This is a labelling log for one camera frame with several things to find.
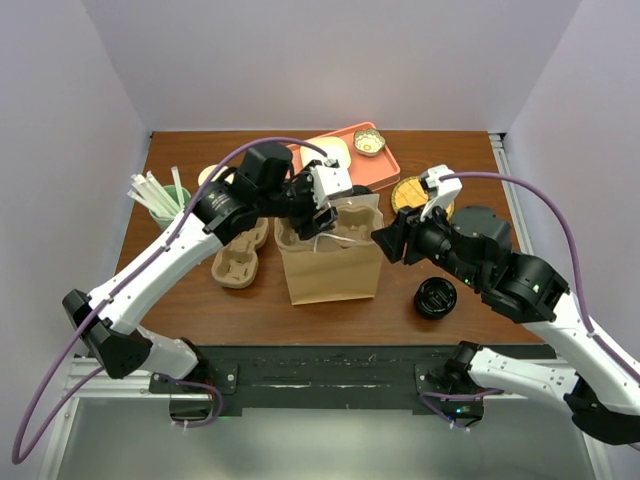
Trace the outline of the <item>black coffee cup lid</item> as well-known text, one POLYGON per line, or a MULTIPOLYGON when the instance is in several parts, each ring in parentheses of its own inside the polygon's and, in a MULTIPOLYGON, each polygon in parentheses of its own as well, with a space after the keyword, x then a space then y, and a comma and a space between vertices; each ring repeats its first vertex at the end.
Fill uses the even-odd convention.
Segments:
POLYGON ((364 195, 370 195, 372 194, 373 191, 367 187, 367 186, 363 186, 363 185, 354 185, 352 187, 352 192, 351 192, 351 196, 352 197, 356 197, 356 196, 364 196, 364 195))

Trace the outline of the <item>brown paper bag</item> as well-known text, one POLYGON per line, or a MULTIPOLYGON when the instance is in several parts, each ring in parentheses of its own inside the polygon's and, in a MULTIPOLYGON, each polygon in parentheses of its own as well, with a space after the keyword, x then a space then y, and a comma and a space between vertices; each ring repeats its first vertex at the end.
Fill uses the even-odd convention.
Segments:
MULTIPOLYGON (((379 198, 377 193, 343 198, 337 202, 337 212, 340 206, 370 205, 378 209, 379 198)), ((294 306, 376 295, 383 253, 375 242, 368 247, 328 253, 278 250, 294 306)))

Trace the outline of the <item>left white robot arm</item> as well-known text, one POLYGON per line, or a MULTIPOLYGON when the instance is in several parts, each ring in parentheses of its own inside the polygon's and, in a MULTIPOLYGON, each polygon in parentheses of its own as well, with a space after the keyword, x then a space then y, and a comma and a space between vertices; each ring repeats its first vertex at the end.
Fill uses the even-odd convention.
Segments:
POLYGON ((103 370, 123 379, 137 370, 171 377, 185 392, 200 390, 211 368, 185 338, 142 327, 156 302, 206 258, 218 253, 261 218, 286 218, 307 240, 331 229, 333 199, 352 189, 336 157, 309 142, 316 159, 293 166, 294 139, 269 137, 225 157, 170 226, 112 279, 88 293, 74 289, 63 308, 103 370))

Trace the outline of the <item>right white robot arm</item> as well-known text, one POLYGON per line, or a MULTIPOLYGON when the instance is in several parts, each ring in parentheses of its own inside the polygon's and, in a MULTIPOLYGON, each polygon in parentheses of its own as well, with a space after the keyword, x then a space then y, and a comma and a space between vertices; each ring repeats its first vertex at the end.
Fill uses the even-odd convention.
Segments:
POLYGON ((492 311, 523 326, 566 362, 551 368, 461 342, 437 378, 446 396, 469 401, 492 390, 544 402, 570 414, 583 433, 610 445, 639 443, 639 363, 594 320, 543 259, 513 250, 511 226, 490 208, 441 208, 422 219, 401 209, 371 235, 387 259, 429 260, 478 294, 492 311))

